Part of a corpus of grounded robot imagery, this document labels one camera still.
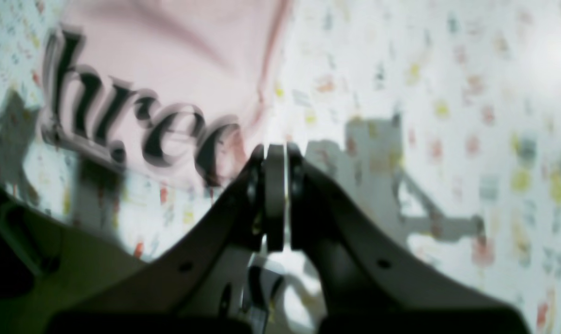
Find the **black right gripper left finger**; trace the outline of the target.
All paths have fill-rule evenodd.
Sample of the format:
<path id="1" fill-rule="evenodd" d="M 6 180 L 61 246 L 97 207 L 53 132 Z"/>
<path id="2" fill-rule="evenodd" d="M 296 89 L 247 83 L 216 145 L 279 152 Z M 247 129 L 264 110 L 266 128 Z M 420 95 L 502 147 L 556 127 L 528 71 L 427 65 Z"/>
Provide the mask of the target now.
<path id="1" fill-rule="evenodd" d="M 240 175 L 172 249 L 54 315 L 51 334 L 263 334 L 268 306 L 244 305 L 263 237 L 283 249 L 285 146 L 259 145 Z"/>

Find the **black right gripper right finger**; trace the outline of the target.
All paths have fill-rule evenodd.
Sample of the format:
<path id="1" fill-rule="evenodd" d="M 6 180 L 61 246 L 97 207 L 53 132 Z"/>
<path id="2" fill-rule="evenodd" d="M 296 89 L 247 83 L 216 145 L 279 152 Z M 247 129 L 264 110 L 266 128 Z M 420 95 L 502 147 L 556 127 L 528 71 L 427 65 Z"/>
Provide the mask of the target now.
<path id="1" fill-rule="evenodd" d="M 424 264 L 287 144 L 291 245 L 316 268 L 319 334 L 528 334 L 516 309 Z"/>

